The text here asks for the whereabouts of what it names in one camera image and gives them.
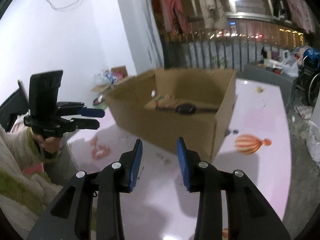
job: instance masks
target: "wheelchair wheel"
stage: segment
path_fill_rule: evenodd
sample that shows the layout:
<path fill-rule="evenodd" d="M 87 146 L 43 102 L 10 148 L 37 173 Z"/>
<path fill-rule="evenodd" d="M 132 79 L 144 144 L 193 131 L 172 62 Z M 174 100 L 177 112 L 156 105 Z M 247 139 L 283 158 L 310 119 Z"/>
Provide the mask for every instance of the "wheelchair wheel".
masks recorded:
<path fill-rule="evenodd" d="M 320 90 L 320 73 L 315 75 L 309 85 L 308 90 L 306 90 L 306 98 L 309 106 L 316 106 Z"/>

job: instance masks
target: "clothing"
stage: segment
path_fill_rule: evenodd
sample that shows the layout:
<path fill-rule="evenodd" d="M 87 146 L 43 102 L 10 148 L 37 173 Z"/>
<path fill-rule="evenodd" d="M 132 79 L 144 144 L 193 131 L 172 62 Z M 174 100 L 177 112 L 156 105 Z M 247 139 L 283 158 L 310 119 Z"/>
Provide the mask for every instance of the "clothing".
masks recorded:
<path fill-rule="evenodd" d="M 24 122 L 23 122 L 23 118 L 26 115 L 27 114 L 20 115 L 20 116 L 17 117 L 17 120 L 14 122 L 14 125 L 12 126 L 10 133 L 20 132 L 25 128 L 25 125 L 24 125 Z"/>
<path fill-rule="evenodd" d="M 315 32 L 312 14 L 305 0 L 287 0 L 292 13 L 292 20 L 307 33 Z"/>
<path fill-rule="evenodd" d="M 287 0 L 272 0 L 273 15 L 291 21 L 291 12 Z"/>
<path fill-rule="evenodd" d="M 161 13 L 160 0 L 151 0 L 152 9 L 154 13 Z"/>
<path fill-rule="evenodd" d="M 297 60 L 298 66 L 301 66 L 301 65 L 302 65 L 303 55 L 304 55 L 305 51 L 306 51 L 307 49 L 310 49 L 310 48 L 311 48 L 310 46 L 303 46 L 303 47 L 300 47 L 300 48 L 298 49 L 298 52 L 297 52 L 297 53 L 293 52 L 293 53 L 295 53 L 295 57 L 298 59 L 298 60 Z"/>
<path fill-rule="evenodd" d="M 220 0 L 199 0 L 206 29 L 228 29 L 228 21 Z"/>
<path fill-rule="evenodd" d="M 23 239 L 27 238 L 38 215 L 62 188 L 50 183 L 43 174 L 27 176 L 21 172 L 40 161 L 40 153 L 30 131 L 27 128 L 9 134 L 0 126 L 0 208 Z M 68 147 L 65 145 L 61 155 L 66 154 Z"/>
<path fill-rule="evenodd" d="M 164 18 L 164 28 L 167 32 L 174 32 L 173 19 L 175 15 L 178 18 L 179 26 L 183 33 L 188 32 L 188 25 L 183 9 L 181 0 L 160 0 L 162 5 L 162 14 Z"/>

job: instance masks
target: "table surface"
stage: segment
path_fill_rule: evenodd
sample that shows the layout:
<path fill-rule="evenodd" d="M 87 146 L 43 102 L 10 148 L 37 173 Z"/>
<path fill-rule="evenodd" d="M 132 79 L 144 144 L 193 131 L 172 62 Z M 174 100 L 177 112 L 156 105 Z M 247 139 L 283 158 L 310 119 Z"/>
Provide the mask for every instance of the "table surface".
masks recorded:
<path fill-rule="evenodd" d="M 263 89 L 258 93 L 257 87 Z M 291 179 L 291 148 L 287 117 L 279 87 L 237 79 L 236 104 L 230 130 L 215 158 L 217 169 L 233 172 L 243 170 L 283 219 Z M 123 152 L 133 149 L 137 139 L 115 124 L 109 110 L 97 131 L 81 130 L 68 142 L 77 163 L 88 173 L 102 170 L 118 161 Z M 268 138 L 270 146 L 261 146 L 251 155 L 235 148 L 242 134 L 252 134 L 261 140 Z M 94 146 L 108 145 L 111 153 L 93 160 Z M 143 141 L 140 179 L 130 194 L 121 194 L 121 209 L 126 239 L 193 239 L 199 204 L 199 193 L 187 192 L 183 185 L 177 156 Z M 223 195 L 223 228 L 228 227 L 227 206 Z"/>

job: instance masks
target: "white plastic bag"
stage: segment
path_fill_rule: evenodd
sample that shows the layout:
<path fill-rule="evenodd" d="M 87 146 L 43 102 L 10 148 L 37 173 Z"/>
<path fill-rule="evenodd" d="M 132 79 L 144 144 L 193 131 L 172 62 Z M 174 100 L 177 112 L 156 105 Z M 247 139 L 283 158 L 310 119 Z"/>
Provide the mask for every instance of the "white plastic bag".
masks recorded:
<path fill-rule="evenodd" d="M 299 76 L 299 70 L 298 70 L 298 61 L 293 63 L 292 66 L 286 64 L 282 71 L 286 73 L 290 77 L 298 77 Z"/>
<path fill-rule="evenodd" d="M 314 122 L 309 121 L 309 124 L 309 135 L 306 144 L 312 159 L 320 168 L 320 131 Z"/>
<path fill-rule="evenodd" d="M 97 77 L 97 85 L 98 86 L 109 86 L 111 85 L 111 81 L 107 78 L 106 73 L 109 72 L 109 70 L 102 70 L 98 77 Z"/>

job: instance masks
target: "cardboard box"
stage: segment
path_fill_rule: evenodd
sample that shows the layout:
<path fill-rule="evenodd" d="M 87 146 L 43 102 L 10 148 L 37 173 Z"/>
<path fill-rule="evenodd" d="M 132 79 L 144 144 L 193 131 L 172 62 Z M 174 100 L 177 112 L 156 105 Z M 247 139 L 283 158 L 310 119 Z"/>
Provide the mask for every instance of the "cardboard box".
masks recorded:
<path fill-rule="evenodd" d="M 189 149 L 212 161 L 233 113 L 235 84 L 235 70 L 155 69 L 107 90 L 105 98 L 121 128 L 172 153 L 177 139 L 183 137 Z M 220 108 L 217 113 L 193 115 L 145 108 L 153 90 Z"/>

